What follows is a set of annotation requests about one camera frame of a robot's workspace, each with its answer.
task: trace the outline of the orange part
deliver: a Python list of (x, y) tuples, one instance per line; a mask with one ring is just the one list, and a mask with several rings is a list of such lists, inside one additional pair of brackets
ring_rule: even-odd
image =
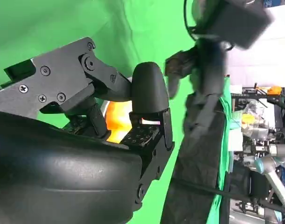
[(132, 102), (110, 102), (106, 112), (106, 123), (111, 135), (107, 141), (119, 143), (131, 130), (129, 113)]
[(281, 94), (282, 88), (280, 86), (273, 86), (268, 89), (268, 95), (276, 95), (279, 96)]

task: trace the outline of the robotic arm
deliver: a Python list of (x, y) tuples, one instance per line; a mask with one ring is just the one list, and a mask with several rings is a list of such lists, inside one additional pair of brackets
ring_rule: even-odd
[[(83, 38), (6, 69), (0, 90), (0, 223), (125, 224), (173, 151), (163, 75), (139, 64), (132, 83)], [(110, 135), (94, 97), (132, 100), (131, 131)], [(35, 120), (63, 113), (64, 129)], [(142, 119), (156, 121), (146, 125)]]
[(215, 117), (214, 108), (223, 94), (227, 76), (227, 51), (234, 46), (250, 48), (272, 19), (258, 0), (195, 0), (194, 27), (188, 25), (186, 11), (184, 0), (185, 26), (195, 46), (168, 58), (165, 74), (170, 98), (177, 93), (179, 79), (190, 75), (195, 92), (186, 102), (182, 148), (191, 148), (208, 131)]
[(265, 175), (277, 197), (285, 207), (285, 186), (276, 173), (276, 167), (285, 163), (285, 145), (270, 145), (270, 154), (255, 160), (257, 172)]

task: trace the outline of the bolt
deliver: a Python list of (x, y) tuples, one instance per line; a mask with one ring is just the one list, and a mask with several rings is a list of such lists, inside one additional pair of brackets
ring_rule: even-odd
[(95, 46), (95, 44), (89, 42), (89, 43), (87, 44), (87, 48), (88, 48), (88, 50), (93, 50), (93, 49), (96, 48), (96, 46)]
[(64, 102), (66, 100), (66, 96), (61, 92), (57, 95), (57, 100), (59, 102)]
[(115, 83), (116, 75), (111, 75), (110, 76), (110, 81)]
[(21, 86), (19, 86), (19, 91), (21, 93), (27, 93), (28, 92), (28, 87), (26, 85), (21, 85)]
[(41, 67), (41, 74), (42, 74), (43, 76), (48, 76), (48, 75), (50, 75), (50, 68), (48, 68), (47, 66)]
[(46, 97), (45, 95), (40, 95), (40, 96), (39, 96), (39, 101), (40, 101), (41, 103), (45, 103), (45, 102), (47, 101), (47, 97)]
[(145, 194), (144, 186), (143, 186), (143, 184), (141, 184), (141, 185), (139, 186), (139, 189), (138, 189), (138, 198), (141, 199), (144, 194)]
[(90, 59), (90, 57), (86, 58), (85, 61), (84, 61), (84, 63), (85, 63), (85, 67), (86, 67), (88, 70), (90, 70), (90, 71), (93, 71), (93, 70), (94, 70), (94, 67), (93, 67), (94, 63), (92, 62), (92, 60)]

